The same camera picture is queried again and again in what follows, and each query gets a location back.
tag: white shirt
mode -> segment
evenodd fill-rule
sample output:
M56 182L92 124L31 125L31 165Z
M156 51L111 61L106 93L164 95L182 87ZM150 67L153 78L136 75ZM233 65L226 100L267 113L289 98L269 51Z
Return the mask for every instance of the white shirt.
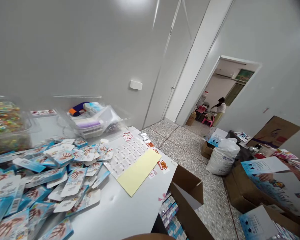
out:
M217 108L217 113L218 112L226 112L226 108L227 108L227 105L225 103L222 103L218 108Z

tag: white table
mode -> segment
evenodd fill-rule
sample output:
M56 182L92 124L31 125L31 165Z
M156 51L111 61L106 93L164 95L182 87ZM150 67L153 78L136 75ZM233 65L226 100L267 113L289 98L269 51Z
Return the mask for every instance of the white table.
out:
M34 144L53 135L62 135L62 127L56 125L56 116L37 120L42 130L32 134ZM134 137L141 138L138 135L139 130L133 127L130 130ZM125 143L122 133L111 136L111 138L110 147L112 148ZM108 182L101 189L100 202L88 208L87 211L70 218L74 229L74 234L70 240L112 240L150 233L162 204L158 198L162 198L162 194L167 192L177 167L177 163L162 152L160 154L170 171L163 174L156 164L155 169L158 174L152 179L147 177L133 197L130 197L116 179L110 175ZM106 171L106 167L102 166L100 173L102 174L104 171ZM63 213L54 214L48 218L38 236L51 229L63 218Z

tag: yellow paper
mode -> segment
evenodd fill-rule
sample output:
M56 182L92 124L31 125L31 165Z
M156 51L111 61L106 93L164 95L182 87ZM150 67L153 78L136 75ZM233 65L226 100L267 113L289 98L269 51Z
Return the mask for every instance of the yellow paper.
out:
M149 149L117 179L130 197L135 194L160 158L160 154Z

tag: floor tile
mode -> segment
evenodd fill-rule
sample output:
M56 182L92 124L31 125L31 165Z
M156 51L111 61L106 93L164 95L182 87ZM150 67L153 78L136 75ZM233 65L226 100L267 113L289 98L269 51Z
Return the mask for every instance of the floor tile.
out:
M187 169L189 172L203 180L206 165L197 158L187 153L169 140L166 140L159 148L165 155L173 161Z
M173 133L173 131L176 130L177 127L177 124L171 124L165 120L162 120L156 124L153 124L149 128L159 133L161 136L168 138L171 135L171 133Z
M168 140L208 164L209 160L203 157L200 152L205 140L194 132L179 126Z
M242 226L240 224L239 216L242 215L241 212L239 212L236 208L230 205L230 210L232 212L233 220L234 220L234 226L236 227L238 238L246 239L242 230Z
M214 239L237 239L222 177L209 173L205 169L206 164L169 140L166 140L159 149L203 180L204 204L196 210L196 213Z
M196 213L214 239L237 239L222 177L205 170L203 198Z
M160 134L156 133L155 131L153 131L151 128L148 127L143 129L141 133L146 133L156 148L159 148L166 140L166 138L162 137Z
M203 138L209 133L210 130L209 126L198 121L194 121L191 126L184 125L184 128L190 130L191 132L194 132L195 134Z

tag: doorway to adjacent room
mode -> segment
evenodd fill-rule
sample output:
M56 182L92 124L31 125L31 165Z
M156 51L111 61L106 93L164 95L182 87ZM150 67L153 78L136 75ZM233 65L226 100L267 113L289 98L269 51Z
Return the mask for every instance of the doorway to adjacent room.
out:
M220 57L194 106L195 120L187 121L184 127L205 137L210 127L216 127L223 114L231 109L234 99L244 91L259 67L259 63Z

